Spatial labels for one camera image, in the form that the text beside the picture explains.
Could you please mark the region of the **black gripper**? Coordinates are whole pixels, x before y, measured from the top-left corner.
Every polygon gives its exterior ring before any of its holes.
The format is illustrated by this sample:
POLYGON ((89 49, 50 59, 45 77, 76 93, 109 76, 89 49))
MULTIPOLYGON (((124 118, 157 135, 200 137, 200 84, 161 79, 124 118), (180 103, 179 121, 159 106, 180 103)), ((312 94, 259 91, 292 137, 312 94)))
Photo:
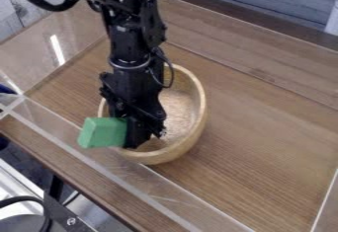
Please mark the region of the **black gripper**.
POLYGON ((160 138, 167 113, 160 103, 160 84, 147 70, 103 72, 100 94, 111 117, 127 120, 125 147, 136 149, 153 135, 160 138))

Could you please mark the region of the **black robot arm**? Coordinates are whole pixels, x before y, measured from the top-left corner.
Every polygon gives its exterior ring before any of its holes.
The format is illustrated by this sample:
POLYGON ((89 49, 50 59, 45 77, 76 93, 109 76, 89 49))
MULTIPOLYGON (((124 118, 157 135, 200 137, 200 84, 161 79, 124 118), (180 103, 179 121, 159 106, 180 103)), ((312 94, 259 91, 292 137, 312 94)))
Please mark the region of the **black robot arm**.
POLYGON ((157 0, 26 0, 37 7, 61 12, 85 1, 101 15, 111 43, 109 72, 99 74, 100 95, 108 106, 108 121, 119 134, 107 138, 109 146, 137 148, 165 131, 167 113, 160 92, 171 85, 164 78, 167 61, 160 44, 167 25, 157 0))

